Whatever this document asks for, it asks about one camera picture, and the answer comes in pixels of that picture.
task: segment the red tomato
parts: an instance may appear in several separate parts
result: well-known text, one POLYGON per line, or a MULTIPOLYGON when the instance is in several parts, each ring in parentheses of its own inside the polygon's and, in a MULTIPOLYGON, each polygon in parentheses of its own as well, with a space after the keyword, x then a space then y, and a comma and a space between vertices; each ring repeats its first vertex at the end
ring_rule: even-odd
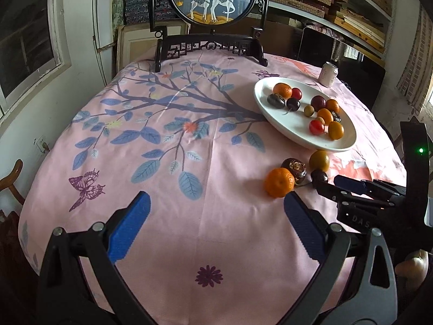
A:
POLYGON ((309 128, 310 132, 314 135, 321 135, 325 132, 325 126, 317 119, 314 119, 310 122, 309 128))
POLYGON ((301 100, 302 92, 299 88, 292 88, 292 98, 295 98, 296 100, 301 100))

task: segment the checkered curtain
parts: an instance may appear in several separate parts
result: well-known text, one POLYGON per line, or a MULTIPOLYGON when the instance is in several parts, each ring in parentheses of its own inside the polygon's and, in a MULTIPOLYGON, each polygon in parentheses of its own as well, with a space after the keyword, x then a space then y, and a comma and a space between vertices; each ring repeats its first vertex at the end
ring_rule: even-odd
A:
POLYGON ((432 72, 433 22, 424 7, 421 6, 414 45, 397 85, 397 89, 414 107, 416 114, 421 112, 432 93, 430 86, 432 72))

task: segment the tablecloth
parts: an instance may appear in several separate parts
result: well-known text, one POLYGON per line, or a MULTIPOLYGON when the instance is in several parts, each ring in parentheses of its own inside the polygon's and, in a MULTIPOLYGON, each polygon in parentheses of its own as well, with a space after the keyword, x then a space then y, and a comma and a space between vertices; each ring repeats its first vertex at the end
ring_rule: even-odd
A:
MULTIPOLYGON (((329 89, 320 69, 266 55, 268 67, 228 51, 195 51, 163 62, 152 57, 122 70, 62 133, 24 204, 19 234, 38 272, 51 232, 87 230, 126 207, 139 191, 150 214, 117 268, 160 325, 275 324, 315 272, 263 179, 286 158, 308 162, 274 129, 254 101, 254 84, 271 76, 313 84, 337 99, 357 130, 356 145, 330 155, 328 175, 380 178, 405 185, 406 173, 370 111, 339 80, 329 89)), ((309 208, 336 221, 336 204, 296 188, 309 208)), ((90 275, 89 265, 84 264, 90 275)), ((336 304, 341 272, 324 309, 336 304)), ((109 308, 90 277, 98 304, 109 308)))

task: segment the blue gripper pad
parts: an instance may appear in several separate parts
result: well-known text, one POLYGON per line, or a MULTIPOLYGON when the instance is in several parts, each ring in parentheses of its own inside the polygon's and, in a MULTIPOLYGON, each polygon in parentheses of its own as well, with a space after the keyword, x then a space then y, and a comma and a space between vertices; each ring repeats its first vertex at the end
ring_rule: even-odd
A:
POLYGON ((284 198, 284 212, 308 256, 322 263, 326 257, 326 220, 319 212, 308 209, 295 192, 284 198))
POLYGON ((345 191, 349 191, 358 195, 363 195, 367 192, 364 182, 341 175, 334 177, 334 185, 338 188, 344 189, 345 191))
POLYGON ((108 244, 108 258, 114 264, 123 259, 133 244, 150 213, 150 196, 146 192, 137 194, 128 206, 128 212, 111 233, 108 244))

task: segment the white plate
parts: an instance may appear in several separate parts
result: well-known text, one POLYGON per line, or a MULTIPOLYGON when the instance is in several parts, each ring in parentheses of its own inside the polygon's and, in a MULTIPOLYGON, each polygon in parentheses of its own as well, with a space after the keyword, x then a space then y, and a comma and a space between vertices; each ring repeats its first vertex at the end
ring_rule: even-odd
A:
POLYGON ((308 129, 308 125, 313 120, 317 113, 311 117, 304 115, 305 106, 310 104, 311 99, 321 95, 325 100, 330 99, 329 96, 314 89, 313 87, 299 82, 297 80, 268 77, 259 80, 254 86, 254 97, 263 115, 278 131, 284 134, 294 142, 310 149, 323 149, 328 152, 345 152, 354 146, 356 142, 356 130, 349 116, 340 109, 341 124, 344 127, 344 136, 339 140, 332 140, 328 136, 328 127, 325 127, 325 133, 322 135, 313 135, 308 129), (292 88, 299 88, 302 91, 302 99, 300 100, 300 108, 298 111, 289 112, 285 109, 276 109, 272 107, 268 101, 268 95, 272 94, 272 89, 277 83, 286 83, 292 88))

